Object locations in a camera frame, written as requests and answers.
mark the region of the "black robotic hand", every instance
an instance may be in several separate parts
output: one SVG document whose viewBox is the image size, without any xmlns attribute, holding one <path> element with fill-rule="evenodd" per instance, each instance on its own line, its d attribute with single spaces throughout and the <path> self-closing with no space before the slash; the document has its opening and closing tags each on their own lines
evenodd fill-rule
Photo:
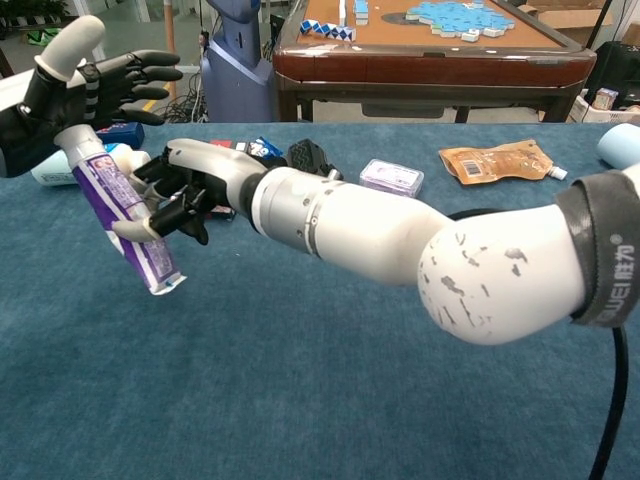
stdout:
<svg viewBox="0 0 640 480">
<path fill-rule="evenodd" d="M 35 58 L 31 76 L 20 79 L 28 87 L 18 88 L 19 95 L 16 79 L 0 81 L 0 177 L 22 175 L 43 162 L 57 150 L 56 135 L 74 125 L 100 129 L 119 122 L 163 123 L 131 104 L 165 98 L 168 92 L 148 84 L 182 78 L 174 68 L 180 58 L 142 50 L 78 66 L 103 34 L 98 19 L 80 17 Z"/>
</svg>

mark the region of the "plastic box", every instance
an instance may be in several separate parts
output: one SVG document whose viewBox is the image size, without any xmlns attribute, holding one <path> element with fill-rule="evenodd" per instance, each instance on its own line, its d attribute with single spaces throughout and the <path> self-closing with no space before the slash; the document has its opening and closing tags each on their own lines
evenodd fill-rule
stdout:
<svg viewBox="0 0 640 480">
<path fill-rule="evenodd" d="M 640 123 L 640 113 L 619 110 L 596 110 L 584 98 L 587 90 L 576 97 L 569 116 L 576 123 Z"/>
<path fill-rule="evenodd" d="M 419 170 L 374 158 L 360 173 L 360 185 L 415 198 L 420 192 L 424 173 Z"/>
</svg>

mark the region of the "blue cloth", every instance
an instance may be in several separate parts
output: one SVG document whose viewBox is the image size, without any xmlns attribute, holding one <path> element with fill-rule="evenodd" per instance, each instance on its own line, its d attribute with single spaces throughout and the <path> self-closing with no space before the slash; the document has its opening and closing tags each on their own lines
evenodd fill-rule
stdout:
<svg viewBox="0 0 640 480">
<path fill-rule="evenodd" d="M 602 171 L 610 125 L 177 125 L 167 140 L 311 138 L 350 181 L 380 158 L 425 172 L 445 213 L 551 203 Z M 534 138 L 560 182 L 462 187 L 438 149 Z M 463 343 L 415 289 L 291 251 L 248 222 L 170 246 L 189 277 L 153 297 L 77 187 L 0 181 L 0 478 L 584 479 L 613 382 L 610 331 L 559 322 L 499 347 Z M 640 465 L 638 315 L 609 479 Z"/>
</svg>

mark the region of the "robotic hand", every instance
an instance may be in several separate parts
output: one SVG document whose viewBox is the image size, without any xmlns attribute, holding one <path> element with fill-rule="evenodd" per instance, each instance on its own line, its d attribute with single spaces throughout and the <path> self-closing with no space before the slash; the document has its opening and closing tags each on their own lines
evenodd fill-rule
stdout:
<svg viewBox="0 0 640 480">
<path fill-rule="evenodd" d="M 483 345 L 569 315 L 617 326 L 638 298 L 640 165 L 581 179 L 547 207 L 457 222 L 418 200 L 337 177 L 269 169 L 244 153 L 173 140 L 134 178 L 156 205 L 181 194 L 113 230 L 145 242 L 189 225 L 187 233 L 206 243 L 199 216 L 229 206 L 294 249 L 383 284 L 416 285 L 443 330 Z"/>
<path fill-rule="evenodd" d="M 0 177 L 16 177 L 37 166 L 57 150 L 54 137 L 73 125 L 99 129 L 116 122 L 163 123 L 130 104 L 165 98 L 168 92 L 147 84 L 182 78 L 173 68 L 180 58 L 143 50 L 83 64 L 104 30 L 96 17 L 80 17 L 35 58 L 34 70 L 0 81 Z"/>
</svg>

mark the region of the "floor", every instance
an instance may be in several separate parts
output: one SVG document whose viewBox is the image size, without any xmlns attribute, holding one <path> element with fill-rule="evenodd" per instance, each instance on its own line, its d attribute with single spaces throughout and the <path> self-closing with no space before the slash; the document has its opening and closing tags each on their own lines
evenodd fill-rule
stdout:
<svg viewBox="0 0 640 480">
<path fill-rule="evenodd" d="M 621 5 L 614 0 L 612 12 L 618 18 Z M 107 26 L 107 35 L 103 42 L 104 53 L 107 57 L 120 55 L 130 50 L 140 49 L 165 49 L 166 37 L 163 21 L 163 0 L 146 0 L 150 22 L 140 22 L 140 13 L 134 0 L 124 0 L 109 10 L 100 12 L 97 16 Z M 181 13 L 174 7 L 174 26 L 176 51 L 181 56 L 181 65 L 193 68 L 199 64 L 199 49 L 197 45 L 200 32 L 200 17 L 198 9 L 192 9 L 187 14 Z M 272 7 L 272 13 L 286 15 L 282 7 Z M 203 8 L 203 24 L 211 30 L 215 20 L 209 8 Z M 603 29 L 599 36 L 599 42 L 610 38 L 613 34 L 611 27 Z M 261 25 L 262 41 L 269 36 L 267 23 Z M 33 68 L 33 57 L 42 52 L 40 47 L 34 47 L 21 41 L 18 35 L 10 36 L 0 42 L 5 55 L 13 69 L 18 72 Z M 191 73 L 185 74 L 185 78 L 178 82 L 177 95 L 181 96 L 189 91 L 188 80 Z M 154 104 L 139 102 L 140 108 L 146 107 L 154 111 L 166 106 L 167 101 Z M 445 109 L 442 116 L 437 118 L 389 118 L 367 117 L 363 115 L 358 104 L 335 104 L 314 102 L 314 121 L 316 123 L 450 123 L 455 118 L 455 111 Z M 527 108 L 498 108 L 472 110 L 469 115 L 469 123 L 532 123 L 538 121 L 538 114 Z"/>
</svg>

